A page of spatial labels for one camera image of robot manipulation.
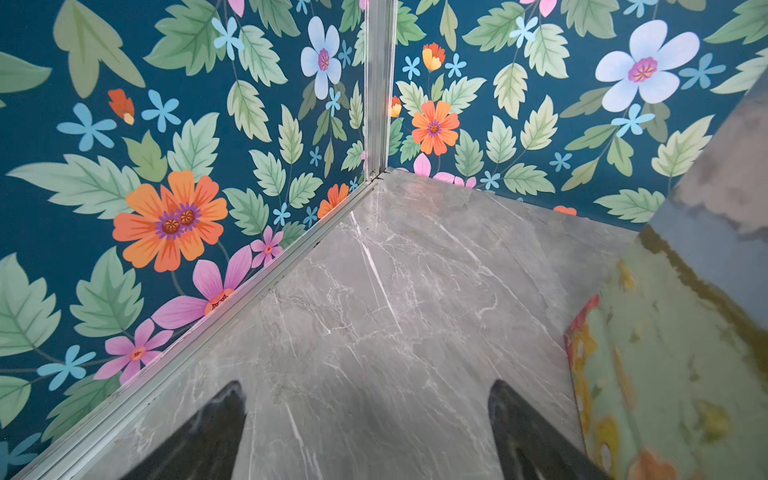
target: small blue flower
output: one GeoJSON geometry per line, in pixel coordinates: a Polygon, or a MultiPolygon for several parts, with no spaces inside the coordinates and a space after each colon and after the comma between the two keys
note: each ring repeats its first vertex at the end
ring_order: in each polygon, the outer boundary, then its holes
{"type": "Polygon", "coordinates": [[[341,42],[341,51],[339,52],[339,60],[341,60],[341,68],[351,65],[352,61],[349,60],[349,54],[352,53],[352,47],[346,46],[346,40],[341,42]]]}
{"type": "Polygon", "coordinates": [[[38,454],[24,453],[24,450],[37,442],[40,436],[40,433],[33,433],[26,439],[21,440],[10,453],[8,453],[8,442],[0,442],[0,480],[5,480],[5,477],[8,475],[9,465],[19,467],[27,465],[37,458],[38,454]]]}
{"type": "Polygon", "coordinates": [[[633,104],[631,107],[629,107],[629,118],[614,118],[611,120],[611,125],[624,125],[622,128],[619,128],[619,131],[616,133],[617,137],[622,137],[630,128],[632,129],[633,134],[642,134],[643,128],[640,126],[640,124],[644,124],[645,122],[656,118],[656,115],[654,114],[645,114],[638,117],[637,114],[639,113],[640,105],[633,104]]]}
{"type": "Polygon", "coordinates": [[[312,227],[312,223],[317,222],[317,211],[318,207],[315,207],[313,210],[312,207],[306,208],[306,217],[304,217],[304,223],[306,225],[307,230],[312,227]]]}
{"type": "Polygon", "coordinates": [[[419,69],[416,67],[416,65],[419,64],[421,61],[421,58],[416,57],[413,59],[413,63],[411,63],[411,58],[406,57],[406,63],[408,64],[407,67],[403,67],[403,72],[408,72],[408,79],[413,80],[413,75],[420,77],[422,75],[422,72],[419,71],[419,69]]]}
{"type": "Polygon", "coordinates": [[[448,78],[452,77],[453,74],[456,74],[456,77],[459,78],[462,76],[462,72],[459,70],[460,68],[464,68],[467,66],[467,62],[465,61],[458,61],[458,53],[453,54],[453,63],[446,63],[445,67],[450,69],[448,72],[448,78]]]}
{"type": "Polygon", "coordinates": [[[320,154],[320,147],[315,147],[315,151],[310,150],[310,163],[317,167],[317,164],[323,159],[323,156],[320,154]]]}
{"type": "Polygon", "coordinates": [[[310,0],[299,0],[296,3],[296,12],[301,12],[304,10],[304,15],[306,15],[306,4],[310,3],[310,0]]]}
{"type": "Polygon", "coordinates": [[[288,209],[288,204],[283,202],[283,207],[280,210],[278,209],[272,210],[272,213],[276,215],[273,225],[277,225],[279,223],[282,227],[285,227],[286,219],[290,218],[290,212],[286,212],[287,209],[288,209]]]}
{"type": "Polygon", "coordinates": [[[565,154],[565,156],[562,157],[559,152],[555,152],[554,158],[556,160],[549,162],[549,164],[552,166],[557,165],[557,167],[554,169],[556,172],[559,172],[562,168],[565,168],[565,170],[570,170],[571,164],[567,162],[571,159],[571,157],[573,157],[573,154],[565,154]]]}
{"type": "Polygon", "coordinates": [[[331,117],[335,116],[336,110],[341,110],[339,105],[339,99],[341,98],[341,90],[333,93],[333,87],[328,89],[328,97],[330,100],[326,102],[326,110],[331,109],[331,117]]]}
{"type": "Polygon", "coordinates": [[[177,99],[171,98],[169,101],[165,102],[165,105],[163,105],[163,99],[160,98],[160,94],[155,90],[149,90],[149,99],[152,102],[152,105],[157,108],[157,110],[151,109],[142,111],[141,117],[144,120],[152,120],[153,118],[157,117],[157,131],[160,133],[165,132],[166,120],[174,125],[181,123],[179,117],[171,113],[172,111],[176,110],[176,107],[179,106],[179,101],[177,99]]]}
{"type": "Polygon", "coordinates": [[[78,365],[94,358],[96,356],[96,352],[89,352],[78,358],[79,352],[80,346],[73,345],[67,349],[67,354],[64,357],[65,363],[46,363],[38,369],[38,375],[40,376],[48,376],[58,372],[58,374],[53,377],[53,380],[51,380],[51,383],[48,385],[48,390],[52,392],[56,390],[70,375],[78,380],[85,377],[85,369],[78,365]]]}
{"type": "Polygon", "coordinates": [[[509,32],[509,38],[518,38],[518,48],[523,46],[524,40],[536,41],[536,35],[531,30],[538,25],[538,17],[531,18],[526,24],[523,23],[522,17],[517,17],[515,23],[518,24],[518,28],[509,32]]]}
{"type": "Polygon", "coordinates": [[[485,178],[481,178],[480,183],[485,184],[486,190],[491,190],[491,187],[498,188],[498,182],[496,180],[498,180],[501,177],[502,177],[502,174],[493,174],[493,176],[491,176],[491,172],[486,170],[485,178]]]}
{"type": "Polygon", "coordinates": [[[245,48],[243,42],[234,36],[235,31],[237,31],[237,22],[235,21],[235,18],[233,16],[230,17],[230,20],[227,22],[227,30],[224,30],[224,25],[221,24],[221,20],[216,17],[214,17],[210,22],[214,24],[214,28],[219,33],[221,33],[221,36],[214,40],[214,47],[222,48],[224,45],[226,45],[227,55],[229,55],[230,60],[234,60],[235,51],[232,49],[232,47],[235,47],[238,50],[245,48]]]}
{"type": "Polygon", "coordinates": [[[712,81],[707,76],[723,73],[725,71],[725,65],[715,65],[714,67],[710,67],[712,57],[711,53],[702,55],[702,57],[699,58],[699,68],[688,67],[680,70],[681,77],[690,77],[688,81],[680,87],[680,90],[687,90],[688,88],[693,87],[697,81],[704,90],[707,90],[710,85],[712,85],[712,81]]]}
{"type": "Polygon", "coordinates": [[[632,12],[637,11],[637,17],[640,18],[645,15],[645,5],[656,5],[659,0],[629,0],[632,4],[624,10],[625,15],[629,15],[632,12]]]}
{"type": "Polygon", "coordinates": [[[117,128],[118,124],[116,124],[114,120],[107,119],[98,121],[94,124],[91,111],[88,110],[88,107],[84,104],[76,104],[74,108],[72,108],[72,111],[82,124],[66,121],[56,125],[56,130],[60,131],[62,134],[82,135],[83,138],[80,139],[80,144],[78,145],[80,151],[89,151],[92,149],[94,146],[94,138],[106,148],[114,147],[114,142],[107,135],[100,132],[100,130],[114,130],[117,128]]]}

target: light green leaf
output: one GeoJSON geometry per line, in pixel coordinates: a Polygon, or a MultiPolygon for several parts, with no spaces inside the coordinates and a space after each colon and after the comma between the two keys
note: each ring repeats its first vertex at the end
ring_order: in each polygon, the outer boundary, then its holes
{"type": "Polygon", "coordinates": [[[344,131],[344,123],[340,118],[331,117],[331,130],[333,131],[333,137],[338,138],[341,141],[346,141],[346,132],[344,131]]]}
{"type": "Polygon", "coordinates": [[[277,64],[280,57],[272,49],[272,42],[267,40],[261,28],[243,25],[240,40],[245,48],[239,50],[240,64],[243,70],[250,71],[254,81],[261,81],[267,87],[271,82],[284,84],[288,81],[283,70],[277,64]]]}
{"type": "Polygon", "coordinates": [[[349,101],[349,126],[357,130],[362,125],[362,95],[360,88],[355,82],[355,88],[352,90],[352,99],[349,101]]]}
{"type": "Polygon", "coordinates": [[[595,158],[593,161],[587,162],[586,164],[576,167],[571,172],[571,178],[569,178],[568,181],[565,182],[565,184],[560,189],[560,191],[565,192],[572,188],[576,188],[579,185],[584,185],[589,183],[589,181],[592,180],[592,175],[594,175],[594,169],[598,167],[599,160],[600,158],[598,157],[598,158],[595,158]]]}
{"type": "Polygon", "coordinates": [[[306,117],[306,114],[308,114],[310,110],[315,108],[315,105],[317,105],[317,96],[315,95],[315,79],[314,78],[304,88],[304,92],[301,94],[301,96],[302,96],[302,102],[301,102],[301,106],[299,107],[299,120],[304,119],[304,117],[306,117]]]}
{"type": "Polygon", "coordinates": [[[38,67],[0,51],[0,94],[35,88],[48,80],[50,74],[50,68],[38,67]]]}
{"type": "Polygon", "coordinates": [[[422,146],[413,140],[413,135],[409,135],[400,145],[400,164],[413,160],[422,150],[422,146]]]}
{"type": "Polygon", "coordinates": [[[256,136],[263,142],[270,142],[270,132],[266,129],[269,119],[263,108],[264,103],[259,99],[256,87],[245,80],[232,84],[227,95],[227,112],[235,117],[237,130],[242,130],[251,140],[256,136]]]}
{"type": "Polygon", "coordinates": [[[568,78],[565,70],[565,58],[571,56],[563,45],[568,40],[562,35],[563,29],[552,23],[545,23],[534,32],[535,41],[525,44],[525,56],[530,68],[536,67],[536,71],[542,77],[550,74],[555,78],[568,78]]]}
{"type": "Polygon", "coordinates": [[[283,240],[280,241],[280,246],[285,250],[290,247],[293,242],[301,238],[304,235],[304,224],[299,222],[288,222],[283,227],[283,240]]]}
{"type": "Polygon", "coordinates": [[[520,144],[527,150],[541,150],[552,143],[552,135],[558,128],[558,115],[553,113],[552,99],[547,95],[538,111],[532,111],[520,134],[520,144]]]}
{"type": "Polygon", "coordinates": [[[66,164],[22,165],[8,172],[8,176],[56,192],[48,201],[78,205],[74,210],[77,214],[99,214],[98,218],[111,220],[133,211],[125,203],[125,196],[141,184],[133,169],[120,170],[105,157],[98,157],[98,164],[80,155],[66,154],[64,159],[66,164]]]}
{"type": "Polygon", "coordinates": [[[488,140],[485,141],[485,149],[488,158],[496,164],[503,164],[518,150],[515,148],[517,137],[512,135],[512,127],[507,127],[501,118],[493,116],[493,125],[488,132],[488,140]]]}
{"type": "Polygon", "coordinates": [[[81,98],[96,87],[100,61],[123,80],[144,88],[141,73],[120,49],[120,35],[78,0],[64,1],[53,25],[53,38],[61,50],[69,52],[69,74],[81,98]]]}
{"type": "Polygon", "coordinates": [[[554,193],[554,185],[546,177],[546,172],[536,170],[535,165],[515,164],[504,175],[504,185],[513,194],[554,193]]]}
{"type": "Polygon", "coordinates": [[[563,110],[560,118],[577,117],[578,115],[592,115],[603,106],[603,97],[611,87],[597,88],[581,94],[579,101],[563,110]]]}
{"type": "Polygon", "coordinates": [[[632,155],[634,149],[621,137],[614,137],[611,148],[608,149],[608,163],[615,165],[616,170],[625,177],[632,176],[632,155]]]}
{"type": "Polygon", "coordinates": [[[651,194],[644,188],[636,192],[619,190],[618,195],[606,195],[594,201],[609,208],[608,214],[619,217],[619,220],[630,220],[632,223],[645,223],[664,202],[661,192],[651,194]]]}
{"type": "Polygon", "coordinates": [[[352,66],[366,63],[366,21],[360,24],[360,30],[357,31],[357,40],[355,40],[355,58],[352,59],[352,66]]]}
{"type": "Polygon", "coordinates": [[[680,5],[683,8],[693,10],[694,12],[703,12],[703,10],[707,7],[707,0],[667,0],[667,2],[671,4],[680,2],[680,5]]]}
{"type": "Polygon", "coordinates": [[[259,179],[259,186],[263,188],[264,194],[268,197],[280,195],[286,184],[286,171],[280,161],[271,152],[265,155],[258,150],[248,150],[248,153],[256,165],[253,174],[259,179]]]}
{"type": "Polygon", "coordinates": [[[560,12],[566,14],[568,28],[576,25],[581,37],[591,33],[597,38],[613,38],[616,33],[611,13],[618,9],[616,0],[563,0],[560,12]]]}
{"type": "Polygon", "coordinates": [[[393,121],[389,125],[389,156],[396,154],[400,149],[400,140],[402,139],[402,117],[393,121]]]}
{"type": "Polygon", "coordinates": [[[488,13],[478,18],[478,26],[473,28],[467,35],[464,35],[464,41],[470,45],[477,45],[480,51],[486,51],[493,48],[493,51],[499,51],[504,46],[512,46],[517,38],[509,38],[509,34],[517,29],[517,19],[523,15],[525,10],[515,2],[503,2],[501,8],[491,8],[488,13]]]}
{"type": "Polygon", "coordinates": [[[440,3],[440,0],[421,0],[419,2],[419,6],[416,7],[416,14],[421,15],[422,13],[429,10],[429,7],[435,6],[438,3],[440,3]]]}
{"type": "Polygon", "coordinates": [[[70,305],[69,311],[82,322],[74,326],[82,336],[124,333],[144,307],[136,271],[123,272],[117,247],[101,255],[91,273],[91,281],[80,280],[76,291],[81,305],[70,305]]]}
{"type": "Polygon", "coordinates": [[[218,118],[218,113],[211,112],[200,117],[197,123],[187,120],[181,129],[181,136],[174,133],[174,151],[168,152],[171,170],[192,170],[196,182],[214,171],[211,165],[218,156],[215,152],[219,139],[214,137],[218,118]]]}
{"type": "Polygon", "coordinates": [[[153,67],[173,70],[186,68],[195,75],[205,66],[211,71],[216,56],[223,58],[225,48],[214,48],[219,37],[211,21],[220,19],[212,4],[206,0],[184,0],[184,5],[171,5],[166,11],[173,18],[163,18],[154,27],[164,35],[144,60],[153,67]]]}
{"type": "Polygon", "coordinates": [[[647,121],[641,125],[643,129],[648,130],[648,134],[657,141],[664,143],[667,141],[669,133],[667,132],[667,119],[670,117],[670,109],[664,104],[659,102],[657,104],[646,103],[643,105],[643,111],[641,115],[654,114],[655,117],[651,121],[647,121]]]}
{"type": "Polygon", "coordinates": [[[259,12],[264,27],[271,28],[278,37],[283,32],[289,37],[298,37],[300,32],[290,14],[290,0],[250,0],[250,7],[259,12]]]}
{"type": "Polygon", "coordinates": [[[317,130],[312,138],[312,145],[317,145],[323,136],[328,133],[328,127],[331,125],[331,110],[325,110],[317,118],[317,130]]]}
{"type": "Polygon", "coordinates": [[[400,90],[400,101],[408,114],[413,116],[416,112],[422,113],[422,105],[429,101],[422,88],[413,82],[405,83],[402,80],[396,84],[400,90]]]}
{"type": "Polygon", "coordinates": [[[344,0],[341,4],[344,14],[341,17],[339,31],[352,31],[360,23],[362,9],[359,0],[344,0]]]}
{"type": "Polygon", "coordinates": [[[437,77],[437,80],[435,80],[435,83],[432,84],[432,101],[435,103],[439,102],[442,98],[443,94],[443,87],[445,86],[445,74],[440,74],[439,77],[437,77]]]}
{"type": "Polygon", "coordinates": [[[0,356],[34,350],[56,330],[61,311],[47,290],[44,278],[29,284],[15,253],[0,260],[0,356]]]}
{"type": "Polygon", "coordinates": [[[611,135],[613,135],[617,129],[618,126],[611,124],[589,127],[584,132],[584,135],[581,135],[570,144],[565,145],[565,150],[573,151],[581,150],[582,148],[600,147],[608,138],[611,138],[611,135]]]}
{"type": "Polygon", "coordinates": [[[480,142],[472,140],[464,129],[459,131],[455,152],[456,169],[465,177],[478,173],[485,164],[482,161],[483,151],[480,150],[480,142]]]}
{"type": "Polygon", "coordinates": [[[525,69],[512,63],[502,68],[493,79],[493,85],[496,87],[493,98],[497,98],[498,107],[504,108],[515,120],[518,119],[520,104],[525,102],[525,91],[528,90],[526,78],[528,74],[525,69]]]}
{"type": "Polygon", "coordinates": [[[352,144],[346,151],[346,158],[341,164],[342,170],[355,170],[362,163],[362,142],[360,140],[352,144]]]}
{"type": "Polygon", "coordinates": [[[232,205],[230,216],[235,219],[235,225],[243,229],[246,235],[261,234],[270,217],[270,209],[264,204],[261,195],[257,196],[250,188],[245,192],[236,188],[225,188],[222,191],[232,205]]]}
{"type": "Polygon", "coordinates": [[[710,143],[712,135],[707,135],[714,115],[695,121],[684,131],[676,131],[667,144],[659,145],[658,157],[650,164],[656,172],[665,177],[677,177],[690,169],[704,147],[710,143]]]}
{"type": "Polygon", "coordinates": [[[746,45],[768,35],[768,0],[746,0],[733,11],[738,16],[718,28],[704,41],[726,43],[743,38],[746,45]]]}
{"type": "Polygon", "coordinates": [[[163,157],[160,145],[154,141],[150,131],[147,130],[141,143],[126,137],[123,137],[123,140],[128,147],[128,156],[136,164],[134,170],[139,177],[150,182],[163,181],[166,172],[168,172],[168,160],[163,157]]]}
{"type": "Polygon", "coordinates": [[[67,399],[48,413],[47,419],[56,419],[45,429],[40,441],[58,440],[119,387],[119,375],[106,380],[94,380],[94,376],[89,375],[72,384],[64,392],[67,399]]]}
{"type": "Polygon", "coordinates": [[[320,188],[323,181],[315,178],[315,174],[301,174],[294,178],[288,189],[288,202],[293,208],[302,208],[315,197],[315,191],[320,188]]]}
{"type": "Polygon", "coordinates": [[[326,170],[324,172],[325,178],[328,178],[328,174],[331,171],[331,165],[333,165],[333,139],[328,139],[328,146],[326,147],[326,153],[323,155],[323,161],[326,163],[326,170]]]}
{"type": "Polygon", "coordinates": [[[445,5],[442,8],[442,18],[440,19],[440,35],[445,37],[445,43],[456,51],[456,29],[458,27],[458,18],[456,13],[453,12],[453,8],[448,4],[448,0],[445,0],[445,5]]]}
{"type": "Polygon", "coordinates": [[[717,85],[711,91],[716,94],[733,94],[738,91],[749,91],[760,75],[768,67],[768,48],[757,52],[759,57],[747,60],[737,66],[739,73],[717,85]]]}
{"type": "Polygon", "coordinates": [[[22,412],[31,390],[27,380],[0,376],[0,427],[7,427],[22,412]]]}
{"type": "Polygon", "coordinates": [[[411,41],[419,41],[427,34],[416,24],[419,17],[411,13],[411,9],[397,2],[397,42],[408,46],[411,41]]]}
{"type": "Polygon", "coordinates": [[[302,143],[303,134],[299,129],[299,121],[291,117],[290,110],[285,105],[283,107],[283,123],[277,128],[280,131],[280,155],[287,164],[295,164],[301,158],[304,152],[302,143]]]}
{"type": "Polygon", "coordinates": [[[451,86],[445,89],[442,100],[451,105],[452,114],[460,114],[478,97],[475,92],[484,83],[484,78],[462,77],[459,81],[453,81],[451,86]]]}

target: gray surface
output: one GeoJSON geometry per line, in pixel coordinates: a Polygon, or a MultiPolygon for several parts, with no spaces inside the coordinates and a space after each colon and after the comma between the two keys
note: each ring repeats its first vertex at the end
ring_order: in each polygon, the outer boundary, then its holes
{"type": "Polygon", "coordinates": [[[581,445],[561,332],[634,232],[384,178],[85,478],[119,478],[231,379],[238,479],[501,478],[497,378],[581,445]]]}

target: floral wallpaper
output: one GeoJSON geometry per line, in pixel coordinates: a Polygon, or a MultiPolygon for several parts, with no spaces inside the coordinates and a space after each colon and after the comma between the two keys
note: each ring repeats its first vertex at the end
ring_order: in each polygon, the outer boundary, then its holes
{"type": "Polygon", "coordinates": [[[0,7],[0,479],[363,183],[365,9],[0,7]]]}
{"type": "Polygon", "coordinates": [[[639,230],[768,65],[768,2],[398,2],[390,164],[639,230]]]}

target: pink flower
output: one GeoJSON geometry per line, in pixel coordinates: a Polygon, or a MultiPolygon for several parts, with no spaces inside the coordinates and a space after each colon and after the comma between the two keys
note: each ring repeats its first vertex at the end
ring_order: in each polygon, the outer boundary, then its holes
{"type": "Polygon", "coordinates": [[[232,296],[250,270],[250,247],[239,249],[227,264],[227,276],[221,283],[219,267],[210,260],[198,260],[192,273],[192,281],[205,299],[194,296],[177,296],[166,302],[152,315],[159,326],[177,329],[213,312],[232,296]]]}
{"type": "MultiPolygon", "coordinates": [[[[429,177],[432,173],[432,164],[429,163],[429,159],[426,155],[419,154],[419,156],[416,157],[416,161],[413,163],[413,173],[420,177],[429,177]]],[[[467,183],[465,184],[461,177],[456,177],[448,172],[438,172],[433,178],[435,180],[440,180],[441,182],[446,182],[447,184],[454,184],[467,188],[475,188],[475,185],[478,183],[477,179],[472,177],[468,178],[467,183]]]]}
{"type": "MultiPolygon", "coordinates": [[[[533,3],[536,0],[520,0],[520,3],[523,5],[528,5],[529,3],[533,3]]],[[[552,10],[554,10],[554,6],[558,4],[558,0],[541,0],[538,4],[538,10],[541,12],[541,14],[546,17],[547,15],[552,13],[552,10]]]]}
{"type": "Polygon", "coordinates": [[[272,237],[272,227],[267,227],[264,230],[264,241],[254,240],[250,243],[250,248],[259,253],[253,258],[253,263],[250,264],[251,268],[256,268],[262,262],[264,262],[264,266],[272,263],[273,257],[277,257],[283,252],[283,248],[280,247],[282,241],[283,232],[277,232],[272,237]]]}
{"type": "Polygon", "coordinates": [[[131,342],[126,336],[115,336],[107,340],[104,343],[107,353],[120,356],[102,365],[94,375],[94,380],[110,379],[125,368],[123,374],[120,375],[120,384],[125,385],[128,380],[139,373],[142,363],[148,365],[149,362],[160,356],[160,352],[155,351],[155,349],[168,343],[174,333],[170,330],[163,330],[150,338],[153,331],[154,322],[152,319],[146,319],[136,328],[134,333],[136,343],[131,342]]]}
{"type": "Polygon", "coordinates": [[[230,7],[237,13],[238,17],[242,17],[245,10],[245,0],[230,0],[230,7]]]}

